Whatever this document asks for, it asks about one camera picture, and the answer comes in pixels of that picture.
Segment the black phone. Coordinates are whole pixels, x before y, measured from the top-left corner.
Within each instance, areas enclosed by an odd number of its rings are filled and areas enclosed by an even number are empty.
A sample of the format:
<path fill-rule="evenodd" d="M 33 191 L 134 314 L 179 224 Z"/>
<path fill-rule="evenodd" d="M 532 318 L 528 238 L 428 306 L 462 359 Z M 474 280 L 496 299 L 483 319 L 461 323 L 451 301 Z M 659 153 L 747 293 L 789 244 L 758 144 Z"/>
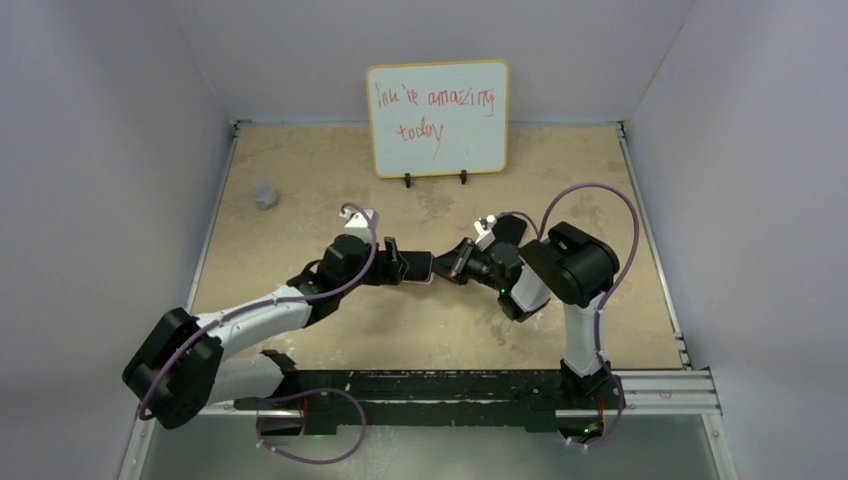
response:
<path fill-rule="evenodd" d="M 526 220 L 513 214 L 504 214 L 496 217 L 496 223 L 492 229 L 496 243 L 507 243 L 520 245 L 528 229 Z"/>

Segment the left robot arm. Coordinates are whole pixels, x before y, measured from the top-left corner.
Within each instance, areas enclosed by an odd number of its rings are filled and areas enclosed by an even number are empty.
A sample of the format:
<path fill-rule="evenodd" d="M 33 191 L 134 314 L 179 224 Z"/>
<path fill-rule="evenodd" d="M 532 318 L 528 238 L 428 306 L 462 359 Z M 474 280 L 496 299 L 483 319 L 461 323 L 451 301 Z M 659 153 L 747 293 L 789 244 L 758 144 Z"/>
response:
<path fill-rule="evenodd" d="M 269 294 L 211 313 L 167 311 L 122 373 L 139 400 L 138 418 L 157 420 L 166 429 L 184 425 L 211 403 L 233 355 L 320 322 L 359 286 L 398 285 L 413 269 L 412 253 L 400 250 L 392 237 L 372 243 L 342 234 L 321 258 Z"/>

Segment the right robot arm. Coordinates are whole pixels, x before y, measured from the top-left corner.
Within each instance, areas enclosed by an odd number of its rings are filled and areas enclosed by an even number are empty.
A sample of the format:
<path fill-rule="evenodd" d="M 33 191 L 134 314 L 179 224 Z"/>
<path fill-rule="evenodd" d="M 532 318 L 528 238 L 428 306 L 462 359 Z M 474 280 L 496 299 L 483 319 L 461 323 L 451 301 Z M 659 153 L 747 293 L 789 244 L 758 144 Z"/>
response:
<path fill-rule="evenodd" d="M 573 406 L 588 405 L 611 383 L 601 305 L 620 268 L 616 253 L 567 222 L 527 244 L 521 241 L 528 224 L 516 215 L 489 215 L 474 228 L 476 237 L 435 257 L 434 273 L 456 285 L 473 281 L 495 290 L 512 321 L 529 319 L 552 299 L 561 301 L 566 331 L 561 392 Z"/>

